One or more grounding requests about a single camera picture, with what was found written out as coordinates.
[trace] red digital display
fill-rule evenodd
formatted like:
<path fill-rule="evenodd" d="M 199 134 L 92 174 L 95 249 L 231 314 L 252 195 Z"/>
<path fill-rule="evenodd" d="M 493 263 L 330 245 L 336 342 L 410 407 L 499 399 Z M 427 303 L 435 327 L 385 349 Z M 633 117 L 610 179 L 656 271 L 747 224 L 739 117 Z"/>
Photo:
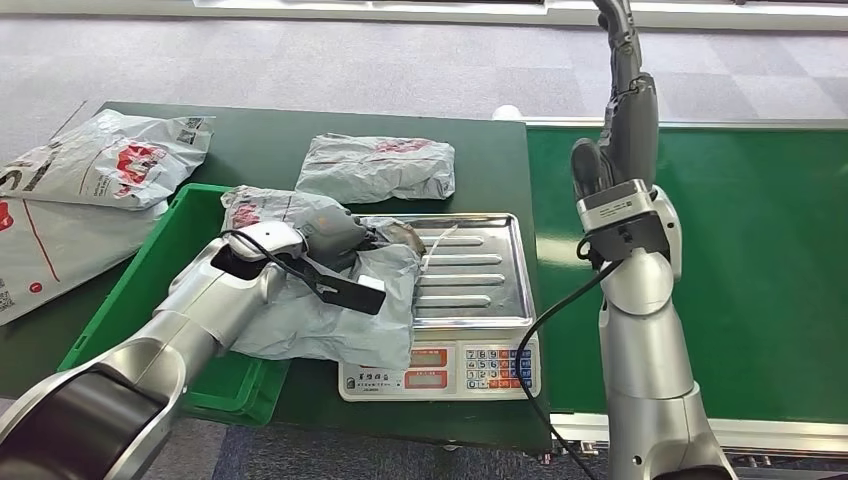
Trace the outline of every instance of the red digital display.
<path fill-rule="evenodd" d="M 445 388 L 448 386 L 448 372 L 444 370 L 426 370 L 406 372 L 406 388 Z"/>
<path fill-rule="evenodd" d="M 447 350 L 444 348 L 430 348 L 413 350 L 409 366 L 411 368 L 444 367 L 447 364 Z"/>

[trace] robotic arm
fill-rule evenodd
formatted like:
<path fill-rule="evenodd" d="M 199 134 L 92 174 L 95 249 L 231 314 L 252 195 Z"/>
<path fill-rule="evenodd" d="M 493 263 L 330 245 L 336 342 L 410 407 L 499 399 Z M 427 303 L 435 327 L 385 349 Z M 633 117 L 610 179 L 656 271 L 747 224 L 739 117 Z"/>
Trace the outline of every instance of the robotic arm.
<path fill-rule="evenodd" d="M 349 212 L 318 212 L 300 230 L 262 222 L 224 233 L 174 279 L 141 330 L 41 381 L 0 418 L 0 479 L 140 478 L 203 367 L 292 276 L 324 302 L 369 314 L 382 306 L 385 292 L 324 268 L 344 268 L 369 248 Z"/>
<path fill-rule="evenodd" d="M 577 210 L 602 282 L 599 329 L 613 480 L 736 479 L 694 381 L 671 293 L 680 222 L 654 185 L 658 115 L 628 0 L 594 0 L 609 34 L 612 92 L 599 141 L 571 153 Z"/>

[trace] red stripe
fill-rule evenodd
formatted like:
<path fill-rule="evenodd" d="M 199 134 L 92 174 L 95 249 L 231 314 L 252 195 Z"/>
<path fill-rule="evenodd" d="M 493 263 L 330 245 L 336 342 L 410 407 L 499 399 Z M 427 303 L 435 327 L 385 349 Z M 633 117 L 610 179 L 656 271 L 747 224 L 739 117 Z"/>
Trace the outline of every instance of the red stripe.
<path fill-rule="evenodd" d="M 32 215 L 29 214 L 29 207 L 26 204 L 26 200 L 21 200 L 21 203 L 24 204 L 24 211 L 27 214 L 27 220 L 29 220 L 29 227 L 32 229 L 32 234 L 35 235 L 35 241 L 38 242 L 38 246 L 41 248 L 41 254 L 44 255 L 44 260 L 47 261 L 47 266 L 50 267 L 50 273 L 53 274 L 53 278 L 58 282 L 59 277 L 56 276 L 56 269 L 53 268 L 53 262 L 47 256 L 47 250 L 44 249 L 44 244 L 41 243 L 41 238 L 39 238 L 38 232 L 35 231 L 35 222 L 32 221 Z"/>

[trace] scale keypad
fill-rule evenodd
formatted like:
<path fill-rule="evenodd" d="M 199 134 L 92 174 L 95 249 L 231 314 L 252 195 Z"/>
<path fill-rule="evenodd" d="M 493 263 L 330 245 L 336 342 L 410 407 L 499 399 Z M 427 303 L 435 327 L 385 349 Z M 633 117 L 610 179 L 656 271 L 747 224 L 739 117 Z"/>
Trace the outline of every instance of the scale keypad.
<path fill-rule="evenodd" d="M 514 349 L 498 348 L 491 350 L 466 349 L 466 387 L 470 390 L 491 390 L 500 388 L 521 388 L 515 375 L 518 362 L 521 377 L 527 388 L 533 388 L 533 353 L 529 349 L 517 357 Z"/>

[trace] gray plastic package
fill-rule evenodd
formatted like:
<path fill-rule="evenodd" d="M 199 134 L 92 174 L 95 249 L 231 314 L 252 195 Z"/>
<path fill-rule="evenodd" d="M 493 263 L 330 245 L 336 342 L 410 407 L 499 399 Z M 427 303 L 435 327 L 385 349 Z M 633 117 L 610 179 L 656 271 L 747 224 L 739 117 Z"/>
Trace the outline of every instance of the gray plastic package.
<path fill-rule="evenodd" d="M 456 190 L 454 149 L 423 138 L 319 135 L 309 145 L 295 190 L 341 203 L 444 200 Z"/>
<path fill-rule="evenodd" d="M 131 257 L 167 211 L 0 197 L 0 325 Z"/>
<path fill-rule="evenodd" d="M 334 200 L 301 192 L 237 187 L 222 196 L 225 228 L 277 219 L 299 226 L 315 208 Z M 379 232 L 391 218 L 363 219 Z M 412 302 L 420 256 L 406 245 L 387 245 L 357 253 L 351 279 L 367 275 L 385 285 L 386 300 L 377 315 L 323 303 L 300 280 L 288 277 L 283 289 L 247 326 L 232 349 L 270 360 L 317 358 L 393 370 L 409 367 Z"/>
<path fill-rule="evenodd" d="M 214 119 L 103 110 L 0 166 L 0 196 L 144 210 L 203 163 Z"/>

